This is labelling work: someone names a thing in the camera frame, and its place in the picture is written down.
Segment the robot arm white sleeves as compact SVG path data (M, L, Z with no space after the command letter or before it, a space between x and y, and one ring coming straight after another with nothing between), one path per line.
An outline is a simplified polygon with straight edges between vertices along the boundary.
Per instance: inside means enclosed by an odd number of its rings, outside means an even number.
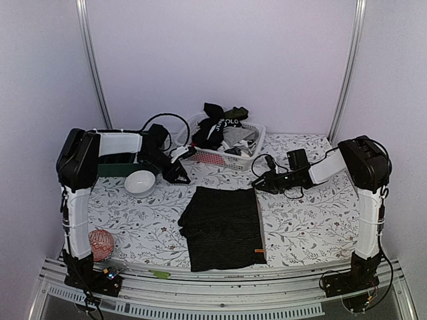
M161 150L168 133L153 124L147 131L70 130L56 164L57 176L65 200L62 204L65 250L82 259L91 254L89 243L88 201L97 180L98 159L104 155L136 154Z
M390 156L381 143L362 135L339 142L323 160L309 165L304 174L312 185L320 185L342 171L348 172L360 206L351 270L374 273L382 259L380 238L392 172Z

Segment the left robot arm white sleeves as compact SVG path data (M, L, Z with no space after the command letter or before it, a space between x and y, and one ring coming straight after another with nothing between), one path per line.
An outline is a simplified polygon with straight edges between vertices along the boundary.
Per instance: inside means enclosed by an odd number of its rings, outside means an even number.
M91 254L89 243L88 201L97 180L98 159L104 155L136 154L161 150L168 133L153 124L147 131L70 130L56 164L57 176L65 200L62 204L65 250L82 259Z

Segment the black pinstriped underwear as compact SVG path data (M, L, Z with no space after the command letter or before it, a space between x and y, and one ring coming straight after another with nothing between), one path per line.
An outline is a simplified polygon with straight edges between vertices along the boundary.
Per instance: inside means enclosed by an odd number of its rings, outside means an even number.
M241 269L265 265L256 191L197 187L177 222L187 241L190 269Z

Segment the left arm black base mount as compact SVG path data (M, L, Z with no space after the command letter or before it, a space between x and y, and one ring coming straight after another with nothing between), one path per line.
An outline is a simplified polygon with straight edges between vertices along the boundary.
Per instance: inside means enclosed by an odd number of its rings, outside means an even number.
M64 284L82 289L85 292L99 293L110 297L118 297L121 290L123 278L113 274L110 277L112 269L107 272L96 271L94 266L93 254L78 259L72 257L67 252L63 254L63 260L67 267L67 275Z

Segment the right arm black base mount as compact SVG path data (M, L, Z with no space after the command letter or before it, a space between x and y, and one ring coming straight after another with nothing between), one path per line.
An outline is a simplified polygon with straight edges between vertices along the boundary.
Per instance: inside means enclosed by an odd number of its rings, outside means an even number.
M319 287L326 297L335 297L355 293L365 289L377 287L377 265L363 263L351 264L349 271L329 270L319 279Z

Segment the right robot arm white sleeves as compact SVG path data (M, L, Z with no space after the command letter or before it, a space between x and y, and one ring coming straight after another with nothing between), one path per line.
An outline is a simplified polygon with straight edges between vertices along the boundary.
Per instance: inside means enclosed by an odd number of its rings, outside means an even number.
M380 238L392 172L390 156L381 143L362 135L339 142L323 160L309 165L304 174L312 185L320 185L342 171L348 172L360 206L351 270L374 273L382 259Z

